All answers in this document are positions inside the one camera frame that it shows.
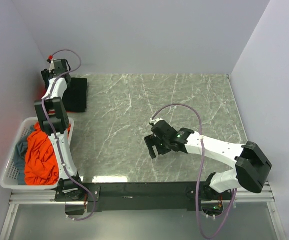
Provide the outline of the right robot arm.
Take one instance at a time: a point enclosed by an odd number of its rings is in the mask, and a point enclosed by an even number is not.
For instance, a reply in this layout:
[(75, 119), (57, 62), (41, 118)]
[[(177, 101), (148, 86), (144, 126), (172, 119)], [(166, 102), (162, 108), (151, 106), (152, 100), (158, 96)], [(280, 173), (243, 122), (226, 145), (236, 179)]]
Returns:
[(220, 194), (239, 188), (254, 194), (262, 192), (272, 164), (256, 143), (229, 143), (188, 128), (176, 130), (161, 118), (151, 119), (149, 124), (152, 134), (144, 141), (152, 159), (169, 152), (182, 152), (205, 156), (230, 167), (225, 172), (211, 173), (200, 184), (201, 200), (216, 200)]

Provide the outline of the black t shirt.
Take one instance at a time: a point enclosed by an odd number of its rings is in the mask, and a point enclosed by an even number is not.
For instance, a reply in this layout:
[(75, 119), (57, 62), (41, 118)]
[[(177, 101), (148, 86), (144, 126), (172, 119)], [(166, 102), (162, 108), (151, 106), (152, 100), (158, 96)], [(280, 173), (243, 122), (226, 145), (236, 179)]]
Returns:
[(84, 113), (87, 110), (88, 80), (72, 78), (70, 86), (63, 94), (63, 104), (68, 113)]

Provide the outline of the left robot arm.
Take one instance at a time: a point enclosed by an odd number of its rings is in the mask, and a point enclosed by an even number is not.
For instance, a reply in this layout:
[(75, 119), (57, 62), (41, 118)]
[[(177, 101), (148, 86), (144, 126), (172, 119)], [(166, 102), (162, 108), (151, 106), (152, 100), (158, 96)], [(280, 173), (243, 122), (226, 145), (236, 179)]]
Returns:
[(41, 130), (48, 135), (57, 160), (59, 177), (55, 200), (58, 202), (82, 201), (86, 194), (74, 164), (68, 139), (70, 120), (63, 103), (63, 96), (71, 83), (71, 68), (66, 59), (47, 62), (49, 69), (41, 72), (46, 93), (34, 103)]

